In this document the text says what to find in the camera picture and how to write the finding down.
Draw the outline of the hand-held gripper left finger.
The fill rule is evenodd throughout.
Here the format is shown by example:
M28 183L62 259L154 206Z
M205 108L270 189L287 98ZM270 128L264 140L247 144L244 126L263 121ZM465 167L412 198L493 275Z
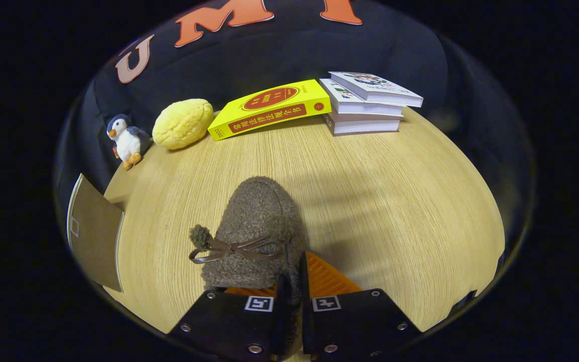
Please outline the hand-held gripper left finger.
M167 338L206 361L278 361L287 351L290 282L281 275L273 297L205 291Z

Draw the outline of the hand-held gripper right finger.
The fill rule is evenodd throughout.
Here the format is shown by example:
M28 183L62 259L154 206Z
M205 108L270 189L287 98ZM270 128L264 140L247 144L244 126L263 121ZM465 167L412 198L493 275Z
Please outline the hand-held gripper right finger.
M300 285L303 352L312 361L386 361L423 337L386 291L361 290L308 251Z

